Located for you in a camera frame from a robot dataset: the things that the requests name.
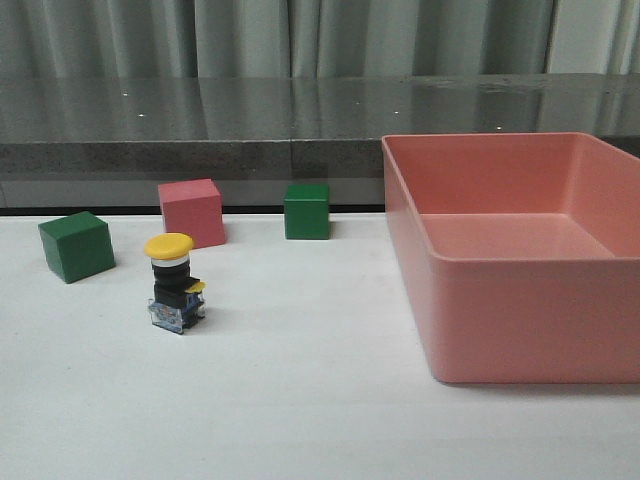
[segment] pink plastic bin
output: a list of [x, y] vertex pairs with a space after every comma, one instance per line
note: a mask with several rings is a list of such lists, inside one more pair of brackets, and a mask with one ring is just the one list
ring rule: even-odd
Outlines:
[[579, 133], [382, 140], [389, 229], [444, 382], [640, 382], [640, 160]]

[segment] yellow push button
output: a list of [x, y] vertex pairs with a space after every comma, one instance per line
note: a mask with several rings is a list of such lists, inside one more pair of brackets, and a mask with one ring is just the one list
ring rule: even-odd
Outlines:
[[156, 260], [174, 260], [184, 257], [193, 249], [193, 239], [184, 233], [163, 233], [150, 239], [144, 253]]

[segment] table surface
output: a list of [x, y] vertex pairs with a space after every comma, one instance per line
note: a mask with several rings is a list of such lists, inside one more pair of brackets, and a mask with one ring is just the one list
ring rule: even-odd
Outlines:
[[0, 218], [0, 478], [619, 479], [640, 474], [640, 386], [447, 386], [429, 374], [384, 214], [287, 241], [227, 215], [193, 251], [207, 317], [151, 325], [144, 242], [64, 284], [37, 224]]

